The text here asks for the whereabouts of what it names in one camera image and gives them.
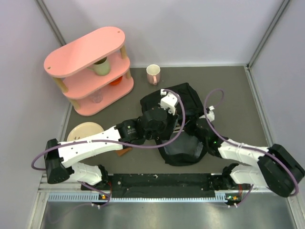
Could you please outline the black student backpack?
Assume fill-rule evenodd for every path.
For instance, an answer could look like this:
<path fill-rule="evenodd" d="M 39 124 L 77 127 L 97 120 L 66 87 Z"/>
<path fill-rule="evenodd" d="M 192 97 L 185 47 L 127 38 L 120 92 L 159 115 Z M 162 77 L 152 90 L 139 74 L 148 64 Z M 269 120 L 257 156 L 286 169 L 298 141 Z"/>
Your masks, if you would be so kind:
<path fill-rule="evenodd" d="M 198 163 L 206 154 L 202 142 L 195 136 L 196 120 L 203 115 L 203 104 L 198 93 L 189 85 L 182 83 L 168 89 L 177 93 L 185 109 L 185 126 L 176 140 L 160 147 L 159 153 L 166 164 L 171 166 L 190 166 Z"/>

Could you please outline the brown leather wallet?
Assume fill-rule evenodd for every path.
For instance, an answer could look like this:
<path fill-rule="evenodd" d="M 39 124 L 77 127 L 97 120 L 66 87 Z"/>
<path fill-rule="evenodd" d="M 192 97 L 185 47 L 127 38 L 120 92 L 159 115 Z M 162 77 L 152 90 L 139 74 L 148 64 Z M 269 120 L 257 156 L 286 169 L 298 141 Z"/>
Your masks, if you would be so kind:
<path fill-rule="evenodd" d="M 132 147 L 124 148 L 124 149 L 121 149 L 121 150 L 117 150 L 117 151 L 116 151 L 116 154 L 117 154 L 118 156 L 122 156 L 122 155 L 124 155 L 125 153 L 130 152 L 131 150 L 132 150 Z"/>

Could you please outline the pink mug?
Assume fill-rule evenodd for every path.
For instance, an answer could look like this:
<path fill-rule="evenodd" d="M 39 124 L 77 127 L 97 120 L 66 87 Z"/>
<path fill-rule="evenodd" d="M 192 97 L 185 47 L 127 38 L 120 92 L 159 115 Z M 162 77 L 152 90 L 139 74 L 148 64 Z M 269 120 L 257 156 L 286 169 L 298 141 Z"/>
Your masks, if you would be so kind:
<path fill-rule="evenodd" d="M 161 68 L 156 64 L 151 64 L 146 68 L 147 80 L 152 85 L 157 85 L 160 81 Z"/>

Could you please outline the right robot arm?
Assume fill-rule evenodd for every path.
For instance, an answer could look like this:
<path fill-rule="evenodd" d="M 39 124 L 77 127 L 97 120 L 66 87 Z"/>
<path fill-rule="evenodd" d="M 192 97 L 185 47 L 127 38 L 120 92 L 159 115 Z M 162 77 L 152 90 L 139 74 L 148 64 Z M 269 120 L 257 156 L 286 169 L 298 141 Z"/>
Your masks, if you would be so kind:
<path fill-rule="evenodd" d="M 238 143 L 217 134 L 205 118 L 188 121 L 184 130 L 203 144 L 204 152 L 235 161 L 223 169 L 226 188 L 249 184 L 266 187 L 285 198 L 298 194 L 305 170 L 282 145 L 258 147 Z"/>

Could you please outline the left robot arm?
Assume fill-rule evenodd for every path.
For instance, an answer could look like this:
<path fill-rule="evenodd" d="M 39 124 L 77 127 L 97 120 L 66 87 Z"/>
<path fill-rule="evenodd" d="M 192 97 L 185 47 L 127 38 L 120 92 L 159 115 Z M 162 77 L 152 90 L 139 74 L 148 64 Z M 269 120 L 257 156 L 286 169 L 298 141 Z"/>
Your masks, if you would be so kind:
<path fill-rule="evenodd" d="M 177 115 L 170 109 L 155 106 L 136 119 L 125 120 L 101 133 L 80 140 L 59 143 L 56 139 L 47 142 L 44 156 L 47 182 L 58 184 L 68 179 L 85 182 L 97 189 L 108 184 L 106 171 L 102 166 L 88 166 L 82 163 L 109 151 L 122 150 L 127 146 L 142 147 L 146 140 L 168 139 L 173 133 Z"/>

